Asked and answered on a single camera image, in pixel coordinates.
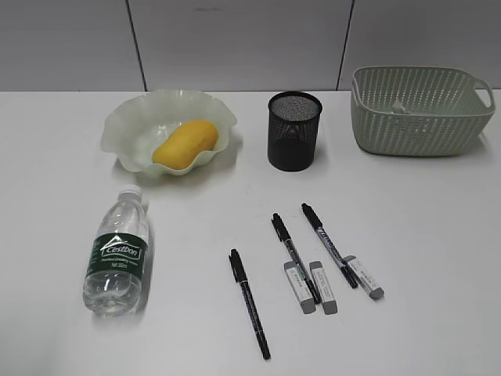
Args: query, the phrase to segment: green bottle label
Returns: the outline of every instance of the green bottle label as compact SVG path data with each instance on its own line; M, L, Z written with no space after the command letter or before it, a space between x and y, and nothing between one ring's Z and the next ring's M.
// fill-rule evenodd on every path
M116 270L142 278L142 266L148 245L130 233L106 233L92 245L87 277L96 272Z

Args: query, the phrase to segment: yellow mango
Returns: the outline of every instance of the yellow mango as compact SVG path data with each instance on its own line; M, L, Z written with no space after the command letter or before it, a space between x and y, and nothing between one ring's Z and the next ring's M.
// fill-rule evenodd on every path
M218 129L210 121L187 121L153 152L152 160L182 170L191 165L199 152L212 150L217 140Z

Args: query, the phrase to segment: black marker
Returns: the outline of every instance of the black marker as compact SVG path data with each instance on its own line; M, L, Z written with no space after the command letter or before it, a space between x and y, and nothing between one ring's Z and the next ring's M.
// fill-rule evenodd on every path
M268 343L266 342L265 332L261 326L261 321L259 320L258 310L252 299L251 289L249 288L249 282L247 281L247 276L245 275L245 270L243 270L242 260L236 249L232 249L229 257L229 263L232 266L233 276L235 276L235 281L240 285L243 294L243 300L245 300L245 305L247 306L247 311L249 312L250 321L252 321L252 326L254 327L254 333L258 339L259 348L263 354L263 358L268 360L271 355L269 354Z
M296 264L296 269L300 273L301 278L306 283L306 286L308 286L308 289L312 293L313 301L315 302L315 304L320 304L321 302L320 294L316 290L315 285L312 282L312 279L309 277L308 272L306 271L306 268L303 265L303 262L301 261L299 254L297 253L297 249L295 248L294 243L290 239L289 232L287 231L285 225L282 222L282 219L276 213L273 214L272 224L273 227L275 227L276 234L279 236L279 240L285 244L287 251L289 252L290 258L292 259L292 261L294 261L294 264Z
M329 238L329 235L327 235L326 231L323 229L323 224L320 222L319 217L316 216L311 206L303 204L301 205L301 207L303 209L304 214L306 215L306 218L312 225L313 230L319 236L320 240L326 247L327 251L329 252L329 255L333 258L339 270L343 273L346 281L350 284L351 288L357 288L359 284L357 283L355 273L353 272L353 270L351 270L347 262L343 260L343 258L337 251L336 246Z

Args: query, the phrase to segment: bowl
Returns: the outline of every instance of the bowl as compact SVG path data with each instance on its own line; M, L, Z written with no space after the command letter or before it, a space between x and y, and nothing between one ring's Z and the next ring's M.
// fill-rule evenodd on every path
M218 129L218 141L182 170L153 163L153 152L181 124L208 120ZM115 153L130 172L150 176L185 175L196 166L205 165L216 153L226 149L229 129L236 117L220 100L197 90L155 90L123 102L104 122L101 150Z

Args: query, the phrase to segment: table surface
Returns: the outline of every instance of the table surface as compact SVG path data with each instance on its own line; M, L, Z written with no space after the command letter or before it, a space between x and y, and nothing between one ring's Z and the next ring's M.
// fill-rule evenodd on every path
M239 119L229 148L188 175L150 181L99 150L105 117L138 93L0 93L0 374L501 374L501 115L462 156L383 157L357 147L348 92L314 93L324 106L315 162L287 173L266 157L272 94L216 93ZM81 285L99 221L125 183L149 201L153 268L145 308L103 320L84 307ZM302 202L340 253L376 277L383 299L347 285ZM337 314L302 314L273 212L304 262L324 264ZM231 248L246 267L269 362Z

